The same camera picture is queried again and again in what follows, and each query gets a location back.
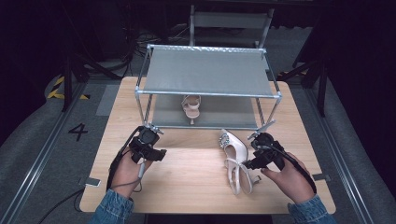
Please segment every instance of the wooden table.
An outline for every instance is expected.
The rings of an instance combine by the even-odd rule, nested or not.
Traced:
[[[94,212],[106,193],[108,167],[132,131],[142,124],[134,98],[136,77],[125,77],[113,105],[102,142],[99,146],[90,177],[101,179],[99,187],[87,187],[80,209]],[[289,152],[304,162],[311,175],[321,174],[315,152],[309,142],[303,122],[291,96],[288,85],[278,82],[283,99],[276,110],[276,123],[267,131]],[[147,95],[141,95],[142,102]],[[263,112],[272,109],[273,101],[261,99]],[[134,212],[146,214],[287,214],[286,197],[277,185],[262,175],[260,170],[249,170],[260,175],[262,181],[253,192],[233,195],[227,169],[226,155],[219,147],[219,130],[162,129],[164,135],[155,145],[166,149],[162,161],[154,162],[145,173],[143,190],[133,193]],[[253,131],[234,131],[246,146]],[[253,159],[252,147],[248,147]],[[276,169],[271,163],[269,168]],[[316,181],[318,195],[329,213],[335,212],[332,195],[325,180]]]

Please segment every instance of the beige sandal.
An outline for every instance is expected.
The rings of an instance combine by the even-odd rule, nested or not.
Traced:
[[[228,169],[228,179],[233,194],[239,194],[241,188],[246,194],[251,193],[253,185],[262,180],[262,178],[259,175],[253,179],[250,178],[248,168],[243,164],[248,159],[247,147],[235,135],[224,129],[220,131],[219,144],[227,155],[224,165]]]
[[[191,119],[190,125],[194,124],[194,119],[198,118],[200,115],[198,110],[200,104],[200,95],[187,95],[184,97],[183,102],[181,102],[186,116]]]

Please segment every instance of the white high heel shoe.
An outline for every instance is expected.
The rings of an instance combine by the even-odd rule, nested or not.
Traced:
[[[186,113],[186,116],[191,119],[190,125],[194,124],[194,119],[199,117],[199,106],[201,104],[200,95],[187,95],[184,97],[181,105]]]
[[[243,164],[248,159],[247,147],[235,135],[224,129],[220,131],[219,144],[227,155],[224,165],[228,169],[228,179],[233,194],[239,194],[241,188],[246,194],[251,193],[253,185],[258,183],[261,178],[257,175],[251,179],[248,168]]]

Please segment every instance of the denim sleeve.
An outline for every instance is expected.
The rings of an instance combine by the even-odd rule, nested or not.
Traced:
[[[134,203],[114,190],[109,189],[101,203],[97,206],[95,213],[89,221],[90,224],[119,224],[125,223],[132,214]]]
[[[297,224],[336,223],[335,219],[327,213],[326,207],[318,195],[315,195],[314,198],[304,203],[289,203],[288,208],[294,223]]]

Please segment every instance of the metal rack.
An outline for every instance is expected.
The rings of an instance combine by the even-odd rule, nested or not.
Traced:
[[[265,49],[148,45],[135,97],[143,124],[161,128],[259,130],[272,120],[282,94],[272,70],[265,71]],[[148,67],[146,84],[140,87]],[[268,76],[275,84],[270,87]],[[146,111],[140,95],[148,94]],[[190,125],[181,102],[185,95],[201,95],[201,114]],[[260,98],[274,99],[264,117]],[[153,116],[150,116],[155,101]],[[260,122],[256,121],[253,102]]]

